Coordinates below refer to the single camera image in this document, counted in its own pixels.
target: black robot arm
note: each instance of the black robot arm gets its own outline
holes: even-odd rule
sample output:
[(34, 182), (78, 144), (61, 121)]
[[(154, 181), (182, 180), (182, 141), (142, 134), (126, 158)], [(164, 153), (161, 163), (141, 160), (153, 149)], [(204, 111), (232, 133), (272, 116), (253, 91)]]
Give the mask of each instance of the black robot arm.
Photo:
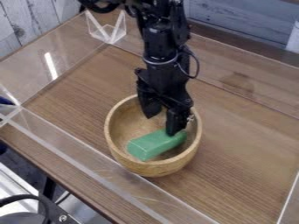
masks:
[[(190, 116), (192, 98), (185, 90), (189, 78), (198, 73), (198, 61), (185, 42), (190, 38), (182, 0), (106, 0), (98, 8), (94, 0), (78, 0), (94, 12), (112, 11), (120, 4), (134, 17), (144, 40), (145, 69), (137, 68), (136, 92), (146, 118), (166, 108), (165, 131), (172, 136), (185, 128)], [(197, 71), (189, 76), (190, 57)]]

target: green block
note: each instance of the green block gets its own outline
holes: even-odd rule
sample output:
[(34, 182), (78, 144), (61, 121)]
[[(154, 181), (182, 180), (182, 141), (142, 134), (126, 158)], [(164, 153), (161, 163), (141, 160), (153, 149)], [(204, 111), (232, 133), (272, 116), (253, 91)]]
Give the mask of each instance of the green block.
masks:
[(174, 136), (168, 136), (164, 129), (130, 140), (126, 144), (128, 153), (141, 161), (145, 161), (180, 145), (186, 138), (184, 130)]

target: wooden table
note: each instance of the wooden table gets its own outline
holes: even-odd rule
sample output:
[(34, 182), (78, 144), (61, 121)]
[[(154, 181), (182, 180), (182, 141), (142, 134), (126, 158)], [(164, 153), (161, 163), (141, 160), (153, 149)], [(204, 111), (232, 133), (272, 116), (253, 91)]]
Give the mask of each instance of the wooden table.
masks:
[[(201, 44), (212, 54), (208, 42)], [(134, 93), (133, 69), (142, 65), (132, 53), (106, 45), (24, 107), (110, 157), (105, 116)], [(216, 62), (202, 71), (209, 69), (221, 72)], [(218, 223), (276, 223), (299, 168), (299, 122), (200, 80), (188, 89), (202, 119), (198, 153), (181, 171), (148, 180)], [(156, 223), (11, 125), (0, 129), (0, 138), (112, 221)], [(76, 156), (96, 167), (84, 152)]]

